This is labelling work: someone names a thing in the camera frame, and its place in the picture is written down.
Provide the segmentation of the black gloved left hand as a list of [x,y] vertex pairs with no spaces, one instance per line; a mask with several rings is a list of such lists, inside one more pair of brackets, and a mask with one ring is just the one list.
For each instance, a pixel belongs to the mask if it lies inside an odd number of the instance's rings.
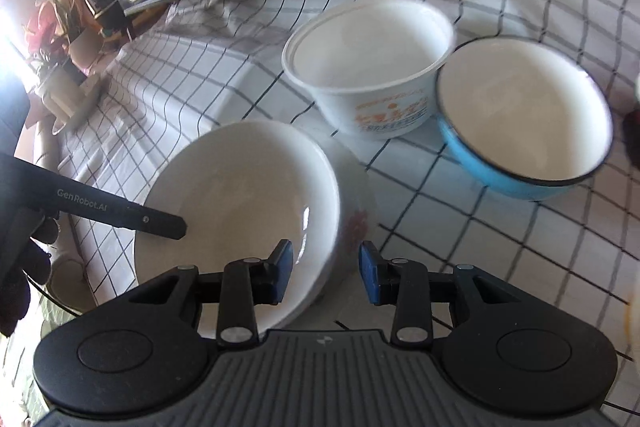
[[58,238],[58,222],[42,211],[1,209],[1,334],[10,337],[30,305],[28,278],[44,284],[51,274],[48,254],[38,245]]

